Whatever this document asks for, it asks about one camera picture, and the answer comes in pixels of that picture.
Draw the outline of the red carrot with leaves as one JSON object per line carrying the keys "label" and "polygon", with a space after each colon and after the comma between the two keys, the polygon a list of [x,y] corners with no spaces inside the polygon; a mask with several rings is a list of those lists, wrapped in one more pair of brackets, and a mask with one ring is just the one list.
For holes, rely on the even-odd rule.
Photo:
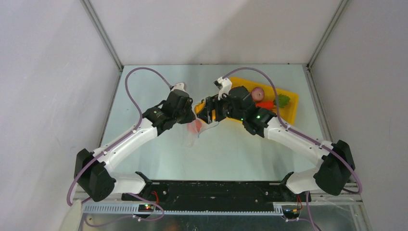
{"label": "red carrot with leaves", "polygon": [[290,102],[290,100],[291,98],[289,96],[279,94],[278,97],[272,101],[257,102],[255,105],[257,107],[272,110],[277,108],[284,108]]}

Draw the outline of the clear zip top bag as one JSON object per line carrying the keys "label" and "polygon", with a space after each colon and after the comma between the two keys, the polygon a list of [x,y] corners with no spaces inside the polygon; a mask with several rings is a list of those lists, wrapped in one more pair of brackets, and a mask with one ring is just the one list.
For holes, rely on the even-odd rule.
{"label": "clear zip top bag", "polygon": [[183,125],[183,138],[184,138],[184,145],[186,147],[194,146],[194,143],[200,138],[200,136],[219,125],[220,122],[212,122],[210,124],[205,123],[203,120],[195,117],[195,119]]}

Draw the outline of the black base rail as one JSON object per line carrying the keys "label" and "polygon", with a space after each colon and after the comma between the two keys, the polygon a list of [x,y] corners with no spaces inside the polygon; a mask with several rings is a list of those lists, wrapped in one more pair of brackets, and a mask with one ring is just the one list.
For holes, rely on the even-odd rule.
{"label": "black base rail", "polygon": [[139,196],[168,212],[271,212],[275,203],[311,200],[277,181],[153,180]]}

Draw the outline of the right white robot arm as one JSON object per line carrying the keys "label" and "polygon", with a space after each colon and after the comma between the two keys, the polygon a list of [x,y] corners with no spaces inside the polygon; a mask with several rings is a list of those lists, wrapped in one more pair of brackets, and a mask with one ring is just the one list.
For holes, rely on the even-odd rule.
{"label": "right white robot arm", "polygon": [[313,190],[338,196],[345,190],[351,171],[355,169],[348,143],[342,140],[337,143],[320,141],[302,135],[273,111],[258,107],[244,86],[232,88],[222,96],[206,97],[195,106],[194,111],[207,124],[225,118],[241,121],[250,134],[276,141],[314,164],[312,169],[291,172],[281,181],[280,196],[285,201],[292,201],[300,193]]}

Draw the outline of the yellow plastic tray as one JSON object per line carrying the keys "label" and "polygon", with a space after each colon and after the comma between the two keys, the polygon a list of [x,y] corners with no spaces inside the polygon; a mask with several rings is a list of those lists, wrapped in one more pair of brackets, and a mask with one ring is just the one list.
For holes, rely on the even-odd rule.
{"label": "yellow plastic tray", "polygon": [[232,87],[244,86],[252,93],[253,89],[262,89],[264,91],[263,100],[256,102],[257,107],[269,109],[277,114],[279,108],[280,116],[283,120],[291,125],[294,125],[296,112],[299,102],[299,96],[297,93],[276,88],[278,94],[279,107],[276,105],[275,94],[273,88],[270,85],[261,84],[258,82],[250,81],[239,77],[230,77]]}

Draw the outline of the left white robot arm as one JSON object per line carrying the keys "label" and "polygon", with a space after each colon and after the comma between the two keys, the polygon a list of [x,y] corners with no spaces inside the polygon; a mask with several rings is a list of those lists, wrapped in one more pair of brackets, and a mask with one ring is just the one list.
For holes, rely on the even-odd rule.
{"label": "left white robot arm", "polygon": [[140,121],[123,135],[103,147],[77,153],[74,171],[76,183],[95,202],[115,193],[133,193],[140,200],[151,197],[152,187],[141,173],[118,174],[116,167],[146,142],[170,130],[175,124],[195,119],[192,98],[183,90],[172,90],[167,99],[147,109]]}

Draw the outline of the peach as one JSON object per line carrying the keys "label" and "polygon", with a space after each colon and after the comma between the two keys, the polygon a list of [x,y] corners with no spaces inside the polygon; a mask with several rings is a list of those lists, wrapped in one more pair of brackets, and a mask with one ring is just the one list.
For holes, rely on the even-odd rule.
{"label": "peach", "polygon": [[191,134],[199,134],[202,129],[202,122],[199,119],[196,119],[187,124],[187,131]]}

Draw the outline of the yellow bell pepper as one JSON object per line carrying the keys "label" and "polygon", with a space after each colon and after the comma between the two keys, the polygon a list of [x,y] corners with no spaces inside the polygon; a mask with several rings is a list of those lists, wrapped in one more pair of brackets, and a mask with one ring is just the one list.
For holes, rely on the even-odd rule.
{"label": "yellow bell pepper", "polygon": [[194,112],[198,116],[204,112],[206,112],[207,107],[206,107],[206,100],[203,99],[199,103],[197,103],[194,107]]}

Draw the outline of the purple onion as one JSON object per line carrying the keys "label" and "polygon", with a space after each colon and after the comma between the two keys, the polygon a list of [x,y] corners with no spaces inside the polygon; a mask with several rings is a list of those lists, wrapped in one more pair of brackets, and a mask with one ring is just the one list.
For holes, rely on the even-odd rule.
{"label": "purple onion", "polygon": [[265,97],[265,92],[261,87],[255,87],[251,91],[251,96],[254,102],[261,102]]}

